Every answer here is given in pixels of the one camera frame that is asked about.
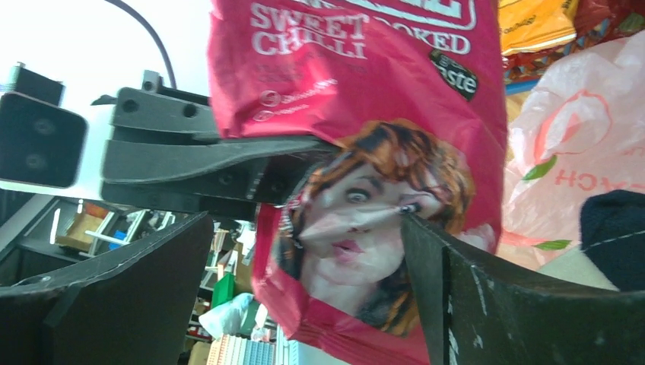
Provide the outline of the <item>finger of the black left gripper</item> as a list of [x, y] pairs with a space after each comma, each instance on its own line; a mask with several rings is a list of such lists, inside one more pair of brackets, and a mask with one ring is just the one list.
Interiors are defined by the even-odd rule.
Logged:
[[111, 140], [103, 180], [115, 184], [162, 183], [205, 175], [260, 157], [322, 151], [335, 146], [312, 136], [241, 138], [203, 145], [143, 144]]

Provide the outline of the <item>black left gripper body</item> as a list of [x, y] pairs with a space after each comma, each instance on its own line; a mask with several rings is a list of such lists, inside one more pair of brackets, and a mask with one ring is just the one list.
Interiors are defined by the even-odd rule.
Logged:
[[285, 204], [313, 170], [311, 137], [224, 140], [206, 97], [165, 87], [153, 71], [140, 88], [94, 105], [112, 110], [99, 190], [106, 202], [251, 221], [261, 204]]

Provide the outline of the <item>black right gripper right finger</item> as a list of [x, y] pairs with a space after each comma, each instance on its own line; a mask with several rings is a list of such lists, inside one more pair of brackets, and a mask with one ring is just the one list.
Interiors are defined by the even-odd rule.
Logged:
[[406, 214], [405, 260], [433, 364], [642, 364], [644, 294], [552, 278]]

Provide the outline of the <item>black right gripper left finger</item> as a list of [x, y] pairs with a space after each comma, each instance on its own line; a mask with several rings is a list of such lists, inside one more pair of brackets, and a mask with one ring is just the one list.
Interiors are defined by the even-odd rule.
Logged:
[[175, 364], [214, 236], [194, 214], [1, 289], [3, 364]]

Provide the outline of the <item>cream canvas tote bag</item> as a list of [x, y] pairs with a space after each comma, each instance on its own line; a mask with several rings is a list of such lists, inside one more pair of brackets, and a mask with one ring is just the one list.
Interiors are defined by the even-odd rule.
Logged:
[[581, 244], [539, 272], [590, 287], [644, 290], [644, 194], [614, 190], [587, 199], [580, 211]]

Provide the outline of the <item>pink plastic grocery bag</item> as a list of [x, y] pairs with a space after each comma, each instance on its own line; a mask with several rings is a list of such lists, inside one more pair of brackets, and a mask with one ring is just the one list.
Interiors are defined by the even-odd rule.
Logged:
[[509, 126], [498, 255], [536, 269], [580, 243], [594, 195], [644, 191], [644, 35], [551, 65]]

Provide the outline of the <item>red hand cooked chips bag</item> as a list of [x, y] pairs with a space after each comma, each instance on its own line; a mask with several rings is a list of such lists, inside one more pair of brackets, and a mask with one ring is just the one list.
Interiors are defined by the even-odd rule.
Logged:
[[285, 334], [351, 364], [426, 364], [400, 234], [413, 213], [487, 252], [507, 147], [495, 1], [216, 1], [224, 138], [339, 146], [262, 205], [253, 292]]

